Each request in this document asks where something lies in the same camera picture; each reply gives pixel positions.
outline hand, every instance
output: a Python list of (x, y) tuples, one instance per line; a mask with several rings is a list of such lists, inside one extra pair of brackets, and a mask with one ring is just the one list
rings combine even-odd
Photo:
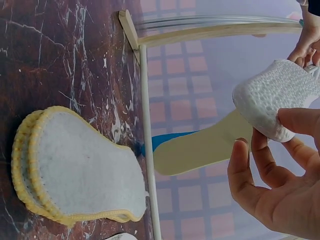
[[(286, 128), (314, 137), (320, 150), (320, 110), (280, 109), (278, 117)], [(255, 186), (249, 165), (246, 140), (233, 146), (228, 180), (233, 199), (249, 214), (272, 231), (306, 239), (320, 239), (320, 156), (319, 152), (294, 137), (283, 146), (305, 170), (295, 176), (277, 166), (268, 140), (253, 130), (251, 151), (261, 179), (270, 187)]]
[(320, 61), (320, 17), (308, 12), (308, 6), (301, 6), (304, 26), (295, 49), (289, 55), (288, 60), (301, 67), (312, 60), (319, 66)]

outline sleeve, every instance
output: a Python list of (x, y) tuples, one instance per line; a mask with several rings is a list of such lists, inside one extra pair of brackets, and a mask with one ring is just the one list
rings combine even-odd
[(308, 11), (320, 17), (320, 0), (308, 0)]

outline brown marble backdrop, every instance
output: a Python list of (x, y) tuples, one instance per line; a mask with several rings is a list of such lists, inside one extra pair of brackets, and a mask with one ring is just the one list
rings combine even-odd
[[(152, 240), (149, 206), (138, 223), (99, 219), (67, 229), (26, 210), (11, 180), (19, 124), (53, 105), (139, 154), (140, 72), (117, 17), (121, 9), (141, 16), (139, 0), (0, 0), (0, 8), (0, 239), (102, 240), (128, 232)], [(138, 161), (146, 175), (145, 159)]]

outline yellow stitched edge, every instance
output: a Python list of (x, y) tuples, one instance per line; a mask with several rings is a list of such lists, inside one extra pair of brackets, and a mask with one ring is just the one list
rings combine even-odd
[(34, 202), (33, 196), (31, 196), (28, 193), (24, 184), (23, 174), (21, 172), (22, 147), (25, 143), (26, 137), (31, 134), (32, 128), (39, 116), (42, 114), (42, 112), (42, 110), (38, 110), (26, 116), (16, 131), (11, 154), (11, 175), (13, 187), (16, 191), (18, 198), (25, 204), (26, 208), (29, 209), (32, 213), (44, 216), (60, 224), (67, 224), (68, 226), (73, 226), (74, 223), (61, 222), (59, 219), (51, 216), (50, 213), (46, 211), (44, 208), (39, 207), (38, 204)]
[[(35, 192), (43, 205), (43, 207), (54, 217), (60, 219), (60, 221), (67, 222), (70, 219), (73, 221), (89, 221), (89, 220), (96, 220), (101, 218), (108, 218), (112, 219), (114, 221), (125, 223), (129, 220), (133, 222), (138, 222), (143, 217), (144, 213), (140, 217), (134, 216), (129, 210), (121, 209), (121, 210), (111, 210), (111, 211), (104, 211), (99, 212), (95, 214), (71, 214), (71, 215), (65, 215), (63, 214), (60, 209), (55, 206), (55, 204), (51, 201), (48, 193), (45, 190), (45, 187), (43, 186), (41, 182), (41, 178), (38, 173), (38, 162), (37, 162), (37, 149), (36, 147), (39, 145), (39, 136), (41, 135), (43, 128), (45, 127), (45, 123), (48, 119), (50, 119), (54, 113), (62, 112), (62, 113), (68, 113), (71, 114), (78, 119), (80, 119), (83, 123), (85, 123), (90, 129), (98, 133), (99, 135), (103, 136), (101, 133), (99, 133), (93, 126), (91, 126), (89, 123), (87, 123), (81, 116), (76, 114), (74, 111), (70, 110), (69, 108), (63, 107), (63, 106), (51, 106), (43, 111), (42, 115), (39, 117), (39, 119), (36, 121), (32, 133), (30, 136), (29, 141), (29, 149), (28, 149), (28, 161), (29, 161), (29, 175), (30, 180), (33, 184), (33, 187), (35, 189)], [(130, 149), (127, 146), (118, 145), (106, 137), (104, 137), (106, 140), (108, 140), (110, 143), (115, 145), (117, 148), (122, 149)]]

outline clear plastic sheet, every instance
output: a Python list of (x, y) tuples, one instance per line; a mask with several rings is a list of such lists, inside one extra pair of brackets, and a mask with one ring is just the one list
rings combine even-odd
[[(194, 14), (300, 18), (300, 7), (294, 0), (143, 0), (141, 5), (145, 19)], [(149, 48), (152, 135), (197, 131), (214, 125), (235, 109), (233, 88), (263, 71), (273, 60), (287, 58), (298, 39), (298, 34), (246, 35)], [(320, 107), (320, 101), (311, 107)], [(314, 147), (313, 139), (301, 138)], [(278, 165), (297, 175), (304, 173), (280, 143), (271, 142), (270, 147)], [(255, 183), (266, 186), (252, 162)], [(227, 165), (224, 161), (178, 176), (156, 175), (163, 240), (285, 237), (264, 227), (232, 200)]]

